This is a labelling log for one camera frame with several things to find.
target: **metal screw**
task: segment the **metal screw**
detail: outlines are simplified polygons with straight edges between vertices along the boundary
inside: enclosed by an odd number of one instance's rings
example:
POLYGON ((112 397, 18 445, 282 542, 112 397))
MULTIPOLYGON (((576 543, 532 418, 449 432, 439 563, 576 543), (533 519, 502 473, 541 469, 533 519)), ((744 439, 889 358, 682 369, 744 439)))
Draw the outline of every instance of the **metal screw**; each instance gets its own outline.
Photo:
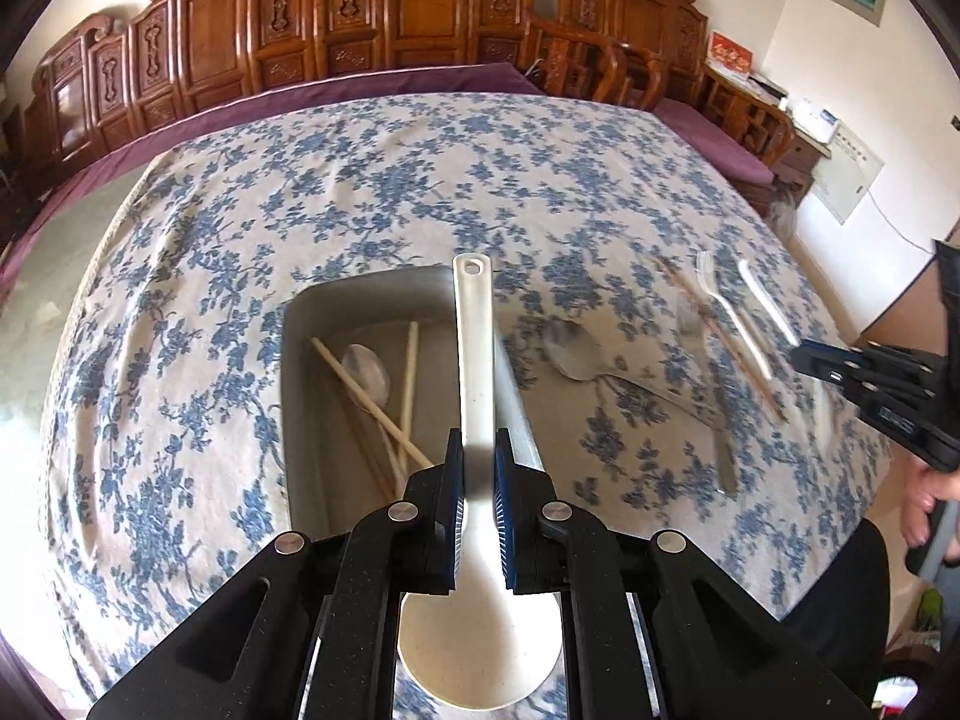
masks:
POLYGON ((573 517, 573 509, 563 501, 551 501, 544 506, 544 517, 553 522, 563 522, 573 517))
POLYGON ((304 549, 304 546, 306 546, 304 537, 296 531, 281 533, 274 541, 274 549, 280 552, 280 555, 296 555, 297 552, 304 549))
POLYGON ((419 514, 416 506, 409 501, 397 501, 390 509, 387 509, 387 517, 394 522, 409 522, 419 514))
POLYGON ((676 555, 686 549, 686 539, 676 531, 664 531, 656 537, 656 546, 664 552, 676 555))

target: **fork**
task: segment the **fork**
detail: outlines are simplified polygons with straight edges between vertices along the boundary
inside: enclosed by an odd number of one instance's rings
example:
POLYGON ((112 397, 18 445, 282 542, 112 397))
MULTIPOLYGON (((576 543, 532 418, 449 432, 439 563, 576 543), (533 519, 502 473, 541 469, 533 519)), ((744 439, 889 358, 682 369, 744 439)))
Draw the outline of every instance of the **fork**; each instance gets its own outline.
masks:
MULTIPOLYGON (((707 355, 707 340, 704 338, 704 327, 700 322, 699 308, 689 295, 680 294, 680 303, 677 306, 677 335, 680 348, 693 356, 704 375, 704 384, 707 385, 707 397, 716 405, 716 410, 726 415, 724 408, 726 400, 720 382, 712 375, 709 356, 707 355)), ((733 464, 733 452, 727 442, 726 425, 713 429, 713 451, 717 465, 717 490, 729 498, 736 498, 737 479, 736 467, 733 464)))
POLYGON ((772 379, 773 372, 770 370, 770 364, 767 362, 767 358, 764 357, 763 352, 760 351, 757 341, 743 323, 740 314, 731 306, 730 300, 724 298, 720 293, 720 288, 717 286, 716 266, 713 261, 713 252, 711 251, 697 252, 697 283, 700 284, 700 289, 723 306, 724 311, 727 312, 727 316, 730 317, 731 322, 733 322, 733 326, 736 327, 736 332, 740 333, 740 336, 747 343, 747 348, 750 349, 752 357, 757 361, 757 367, 760 369, 763 378, 767 381, 772 379))

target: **floral tablecloth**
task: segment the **floral tablecloth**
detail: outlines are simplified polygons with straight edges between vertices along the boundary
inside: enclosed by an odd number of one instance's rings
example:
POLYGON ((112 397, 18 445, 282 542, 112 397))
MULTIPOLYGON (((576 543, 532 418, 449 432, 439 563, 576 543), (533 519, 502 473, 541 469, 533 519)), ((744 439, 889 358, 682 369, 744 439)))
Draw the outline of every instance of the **floral tablecloth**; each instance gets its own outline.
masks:
MULTIPOLYGON (((44 420, 42 527, 78 673, 106 690, 289 527, 280 437, 284 306, 320 281, 496 262, 505 334, 560 495, 611 528, 670 526, 782 616, 853 531, 889 458, 835 394, 821 453, 809 381, 778 345, 771 423, 720 346, 740 493, 716 491, 712 438, 620 381, 563 379, 539 332, 575 319, 608 360, 688 397, 704 378, 656 267, 718 259, 756 308, 749 256, 802 337, 838 343, 823 303, 747 204, 653 116, 524 95, 423 95, 263 119, 155 161, 107 231, 64 331, 44 420)), ((451 712, 400 675, 397 715, 451 712)), ((501 714, 563 714, 563 669, 501 714)))

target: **purple cushion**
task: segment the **purple cushion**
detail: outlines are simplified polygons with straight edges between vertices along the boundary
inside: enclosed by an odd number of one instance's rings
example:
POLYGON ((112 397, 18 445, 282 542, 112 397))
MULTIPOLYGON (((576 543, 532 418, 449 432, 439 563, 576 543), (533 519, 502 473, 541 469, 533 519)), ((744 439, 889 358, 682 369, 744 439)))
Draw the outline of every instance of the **purple cushion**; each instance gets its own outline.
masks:
POLYGON ((728 180, 770 184, 773 172, 716 124, 677 100, 663 100, 654 115, 699 151, 728 180))

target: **wooden chopstick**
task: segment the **wooden chopstick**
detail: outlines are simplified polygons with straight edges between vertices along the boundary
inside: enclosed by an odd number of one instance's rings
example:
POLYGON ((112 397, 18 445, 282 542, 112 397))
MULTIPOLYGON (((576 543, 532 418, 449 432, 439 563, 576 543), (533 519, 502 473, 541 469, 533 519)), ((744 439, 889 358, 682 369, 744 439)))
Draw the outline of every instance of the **wooden chopstick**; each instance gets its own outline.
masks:
POLYGON ((320 357, 323 357, 326 360, 326 363, 333 368, 333 372, 340 377, 340 381, 347 385, 347 389, 353 393, 360 405, 370 412, 377 422, 383 425, 387 433, 393 436, 394 440, 400 446, 407 450, 407 454, 410 455, 410 457, 412 457, 422 469, 432 469, 433 464, 431 461, 426 459, 424 453, 417 449, 414 446, 414 443, 411 442, 408 437, 403 435, 403 431, 394 424, 394 420, 390 419, 385 413, 383 413, 383 409, 373 402, 371 396, 367 394, 362 386, 357 384, 356 379, 349 374, 347 369, 340 365, 340 361, 337 360, 337 358, 333 356, 333 353, 323 345, 323 342, 319 338, 311 338, 310 343, 313 343, 315 350, 320 352, 320 357))
POLYGON ((380 489, 380 494, 383 495, 383 499, 387 503, 395 501, 396 499, 394 498, 394 491, 392 490, 390 483, 384 478, 383 469, 381 469, 380 464, 373 459, 373 447, 370 445, 370 436, 360 424, 358 419, 359 413, 356 404, 349 399, 349 396, 347 396, 347 390, 343 386, 337 385, 334 389, 337 391, 337 399, 340 401, 340 408, 344 411, 344 419, 347 420, 347 427, 349 427, 350 433, 353 435, 354 442, 356 442, 357 446, 360 447, 360 454, 362 454, 364 460, 367 461, 367 469, 370 471, 371 476, 373 476, 373 480, 380 489))
MULTIPOLYGON (((410 322, 407 328, 407 359, 403 369, 403 398, 400 401, 400 429, 410 437, 414 423, 414 391, 416 389, 416 358, 419 355, 419 324, 410 322)), ((407 452, 401 446, 397 450, 400 467, 407 469, 407 452)))
POLYGON ((770 389, 770 385, 766 382, 766 380, 762 376, 757 375, 757 370, 755 369, 755 367, 753 367, 750 361, 748 361, 746 357, 744 357, 743 353, 740 351, 739 347, 733 341, 733 338, 730 337, 730 334, 726 331, 726 329, 724 329, 724 327, 719 322, 717 322, 716 319, 713 318, 713 315, 709 312, 709 309, 707 309, 707 307, 704 306, 704 303, 702 302, 702 300, 700 300, 700 296, 697 294, 696 290, 694 290, 688 284, 688 282, 686 282, 686 279, 683 277, 683 274, 681 274, 678 271, 675 271, 675 269, 673 269, 672 266, 670 266, 670 263, 664 260, 664 258, 654 257, 653 259, 656 261, 656 264, 659 265, 661 270, 664 271, 667 278, 670 279, 673 285, 683 290, 685 293, 687 293, 690 296, 694 304, 697 306, 697 309, 700 312, 700 316, 702 317, 704 324, 706 324, 707 327, 709 327, 709 329, 712 330, 712 332, 717 336, 717 338, 720 338, 720 341, 721 343, 723 343, 723 346, 726 346, 727 351, 730 352, 731 355, 733 356, 733 360, 735 360, 738 363, 738 365, 740 365, 741 370, 743 370, 743 372, 747 374, 747 378, 750 379, 751 384, 753 384, 754 388, 760 392, 760 396, 763 398, 764 401, 766 401, 767 406, 774 413, 774 416, 780 422, 786 422, 786 417, 784 416, 784 412, 781 410, 781 407, 779 406, 779 404, 776 403, 776 399, 774 399, 774 392, 772 389, 770 389))

